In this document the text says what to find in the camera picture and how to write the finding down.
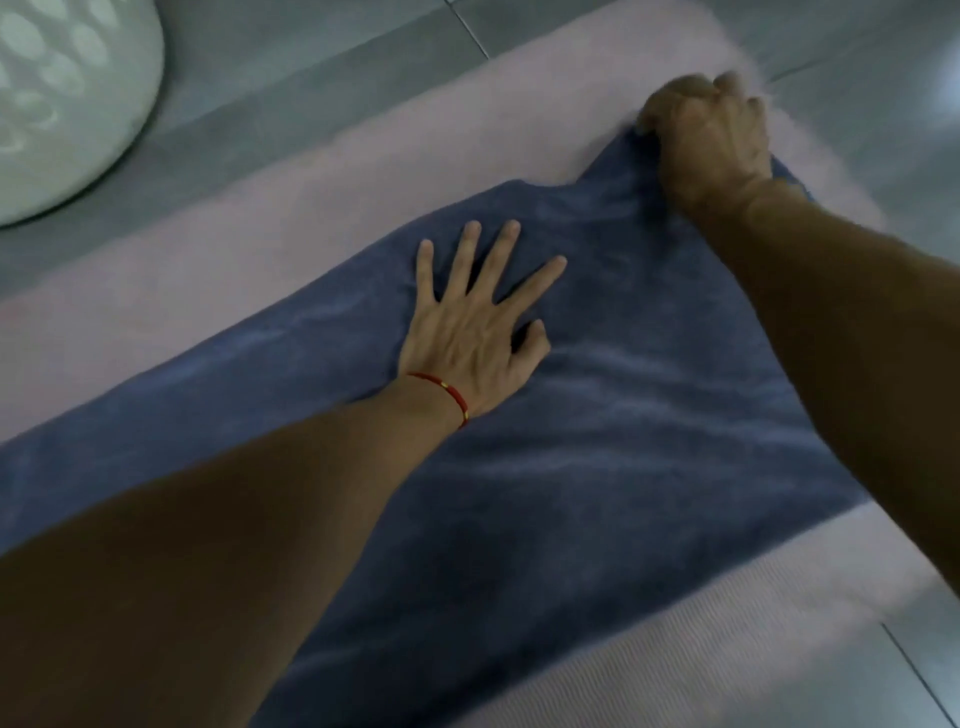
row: open hand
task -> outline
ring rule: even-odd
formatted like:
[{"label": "open hand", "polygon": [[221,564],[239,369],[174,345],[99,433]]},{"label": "open hand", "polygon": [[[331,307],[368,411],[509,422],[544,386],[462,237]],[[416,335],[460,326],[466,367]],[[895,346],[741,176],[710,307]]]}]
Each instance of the open hand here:
[{"label": "open hand", "polygon": [[543,321],[530,325],[516,353],[511,351],[511,336],[523,312],[560,277],[566,258],[552,258],[509,298],[493,302],[493,291],[519,235],[516,220],[503,227],[467,291],[480,237],[480,223],[468,223],[440,301],[433,290],[433,243],[420,243],[417,308],[400,350],[398,372],[423,372],[448,382],[467,400],[471,417],[490,412],[515,393],[550,352]]}]

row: white ceramic object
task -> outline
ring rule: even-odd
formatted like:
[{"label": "white ceramic object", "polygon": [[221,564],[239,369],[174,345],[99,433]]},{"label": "white ceramic object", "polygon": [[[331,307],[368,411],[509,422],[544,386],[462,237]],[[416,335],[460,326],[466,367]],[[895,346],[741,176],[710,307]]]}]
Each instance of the white ceramic object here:
[{"label": "white ceramic object", "polygon": [[0,225],[106,172],[162,75],[153,0],[0,0]]}]

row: forearm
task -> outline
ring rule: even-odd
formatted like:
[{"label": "forearm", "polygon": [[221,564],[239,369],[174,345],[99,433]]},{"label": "forearm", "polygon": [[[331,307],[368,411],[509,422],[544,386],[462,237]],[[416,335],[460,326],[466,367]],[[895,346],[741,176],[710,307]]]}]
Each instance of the forearm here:
[{"label": "forearm", "polygon": [[783,182],[695,217],[826,442],[960,586],[960,271]]},{"label": "forearm", "polygon": [[245,724],[460,416],[404,377],[8,554],[0,722]]}]

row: red string bracelet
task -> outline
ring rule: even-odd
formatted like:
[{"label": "red string bracelet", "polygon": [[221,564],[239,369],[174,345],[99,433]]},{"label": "red string bracelet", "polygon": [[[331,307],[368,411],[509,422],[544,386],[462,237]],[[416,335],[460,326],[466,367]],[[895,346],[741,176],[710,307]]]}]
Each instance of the red string bracelet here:
[{"label": "red string bracelet", "polygon": [[454,387],[451,387],[445,381],[440,379],[438,376],[424,374],[423,372],[408,372],[408,376],[415,376],[417,379],[426,379],[427,381],[432,381],[434,384],[437,384],[443,387],[446,392],[456,400],[457,404],[460,406],[460,409],[464,413],[464,421],[460,425],[460,429],[463,429],[467,426],[467,423],[470,421],[470,410],[467,407],[467,400],[464,399],[464,396],[460,394]]}]

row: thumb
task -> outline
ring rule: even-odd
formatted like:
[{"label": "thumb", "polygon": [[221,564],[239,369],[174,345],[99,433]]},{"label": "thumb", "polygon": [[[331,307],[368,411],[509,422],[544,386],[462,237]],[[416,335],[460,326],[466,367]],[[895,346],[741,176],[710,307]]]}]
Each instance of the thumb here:
[{"label": "thumb", "polygon": [[510,359],[510,369],[519,386],[537,369],[550,353],[550,340],[546,337],[546,327],[542,319],[537,319],[527,328],[527,337]]}]

